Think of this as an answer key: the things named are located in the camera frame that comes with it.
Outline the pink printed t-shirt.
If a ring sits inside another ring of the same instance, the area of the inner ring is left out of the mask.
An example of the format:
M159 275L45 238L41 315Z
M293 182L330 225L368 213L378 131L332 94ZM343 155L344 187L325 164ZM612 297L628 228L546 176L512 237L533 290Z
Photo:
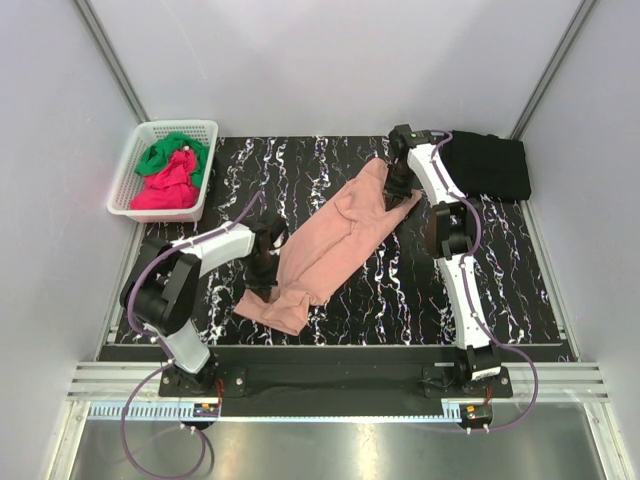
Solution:
M385 209L386 163L374 158L287 240L280 251L277 285L264 301L249 290L234 313L274 330L298 335L309 309L325 304L422 198L409 197Z

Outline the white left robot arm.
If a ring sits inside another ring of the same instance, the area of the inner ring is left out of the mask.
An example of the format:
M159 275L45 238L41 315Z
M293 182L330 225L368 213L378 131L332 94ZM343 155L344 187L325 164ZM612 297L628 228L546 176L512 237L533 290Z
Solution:
M227 222L183 241L143 241L120 304L130 328L159 344L167 355L169 368L163 378L179 395L214 394L223 385L218 360L191 321L200 278L240 260L246 289L266 301L277 285L278 249L287 236L282 217L264 215L255 222Z

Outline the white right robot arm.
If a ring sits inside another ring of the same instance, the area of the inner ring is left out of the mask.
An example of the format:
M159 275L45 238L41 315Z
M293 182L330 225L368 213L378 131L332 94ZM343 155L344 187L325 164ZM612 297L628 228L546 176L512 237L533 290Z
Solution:
M487 397L501 371L497 342L488 331L475 277L475 253L482 239L479 204L454 183L439 153L453 139L445 131L414 131L407 124L388 135L392 160L383 188L385 209L400 206L414 181L426 193L430 213L427 250L443 276L455 322L456 358L438 387Z

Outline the black folded t-shirt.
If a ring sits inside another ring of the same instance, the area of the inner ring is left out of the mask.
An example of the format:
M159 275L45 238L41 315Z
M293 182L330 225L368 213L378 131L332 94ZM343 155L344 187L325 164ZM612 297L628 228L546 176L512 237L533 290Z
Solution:
M440 156L449 176L466 195L487 195L503 202L531 197L526 151L521 141L454 130Z

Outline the left small electronics module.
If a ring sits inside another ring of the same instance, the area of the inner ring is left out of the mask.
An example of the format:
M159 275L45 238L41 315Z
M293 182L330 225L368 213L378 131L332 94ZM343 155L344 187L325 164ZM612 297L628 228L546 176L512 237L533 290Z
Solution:
M195 417L217 417L220 411L219 403L195 403L193 415Z

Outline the small electronics module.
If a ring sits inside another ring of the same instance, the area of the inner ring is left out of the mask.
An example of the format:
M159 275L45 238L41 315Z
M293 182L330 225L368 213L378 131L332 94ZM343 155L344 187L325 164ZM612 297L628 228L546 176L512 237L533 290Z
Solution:
M217 417L220 411L219 403L195 403L193 415L195 417Z
M467 432L472 430L488 431L493 420L493 407L490 403L468 404L461 407L460 426Z

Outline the red crumpled t-shirt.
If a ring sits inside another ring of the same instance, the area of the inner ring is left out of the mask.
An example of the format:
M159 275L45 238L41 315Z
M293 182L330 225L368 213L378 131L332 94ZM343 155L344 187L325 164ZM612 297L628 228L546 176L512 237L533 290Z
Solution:
M130 203L132 210L188 209L195 205L199 188L191 173L197 166L192 150L174 151L167 166L144 180L144 188Z

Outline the green crumpled t-shirt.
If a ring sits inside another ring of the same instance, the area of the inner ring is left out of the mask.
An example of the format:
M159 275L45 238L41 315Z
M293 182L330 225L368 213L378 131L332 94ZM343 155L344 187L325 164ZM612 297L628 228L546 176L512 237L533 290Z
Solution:
M190 176L191 183L200 188L204 179L209 147L180 132L170 132L166 137L148 147L142 153L135 172L143 177L159 173L168 165L171 155L184 147L188 147L196 156L196 166L190 172Z

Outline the white plastic basket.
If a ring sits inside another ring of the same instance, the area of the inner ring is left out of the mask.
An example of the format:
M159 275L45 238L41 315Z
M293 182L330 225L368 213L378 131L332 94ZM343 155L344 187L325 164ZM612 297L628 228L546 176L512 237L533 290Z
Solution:
M199 221L218 133L212 120L138 125L121 156L107 210L139 223Z

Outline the right small electronics module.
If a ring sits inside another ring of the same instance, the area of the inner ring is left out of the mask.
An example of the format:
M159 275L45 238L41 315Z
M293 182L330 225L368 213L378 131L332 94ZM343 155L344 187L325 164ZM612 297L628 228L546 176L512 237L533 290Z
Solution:
M488 431L493 420L493 407L490 403L468 404L461 407L460 426L467 432L472 430Z

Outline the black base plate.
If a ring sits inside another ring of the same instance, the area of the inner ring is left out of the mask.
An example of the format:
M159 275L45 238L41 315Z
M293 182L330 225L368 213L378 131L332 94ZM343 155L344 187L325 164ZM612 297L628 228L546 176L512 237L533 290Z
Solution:
M159 395L213 399L222 394L227 417L409 417L442 415L443 400L511 399L509 374L502 370L489 395L470 396L438 387L449 366L420 364L252 364L223 363L222 389L203 396L181 396L161 376Z

